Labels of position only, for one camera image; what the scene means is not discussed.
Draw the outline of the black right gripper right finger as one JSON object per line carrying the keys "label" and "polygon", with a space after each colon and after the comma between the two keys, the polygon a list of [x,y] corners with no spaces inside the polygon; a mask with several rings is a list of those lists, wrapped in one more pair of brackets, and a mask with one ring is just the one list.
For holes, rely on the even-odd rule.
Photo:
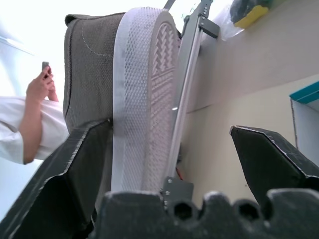
{"label": "black right gripper right finger", "polygon": [[319,189],[319,168],[274,131],[232,126],[233,139],[247,184],[258,203],[271,189]]}

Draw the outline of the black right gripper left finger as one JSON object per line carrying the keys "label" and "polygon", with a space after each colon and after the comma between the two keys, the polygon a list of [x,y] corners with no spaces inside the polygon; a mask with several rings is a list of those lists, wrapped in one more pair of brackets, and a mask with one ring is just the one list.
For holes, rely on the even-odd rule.
{"label": "black right gripper left finger", "polygon": [[1,238],[87,238],[111,189],[111,175],[112,121],[91,121],[73,129],[1,221]]}

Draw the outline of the bystander's bare hand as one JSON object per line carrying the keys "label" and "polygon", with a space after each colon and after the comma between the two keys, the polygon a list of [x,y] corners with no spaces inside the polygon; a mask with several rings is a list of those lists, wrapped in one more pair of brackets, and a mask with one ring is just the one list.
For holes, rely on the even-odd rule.
{"label": "bystander's bare hand", "polygon": [[26,100],[28,102],[41,103],[45,98],[58,102],[50,66],[43,68],[42,72],[29,83],[26,91]]}

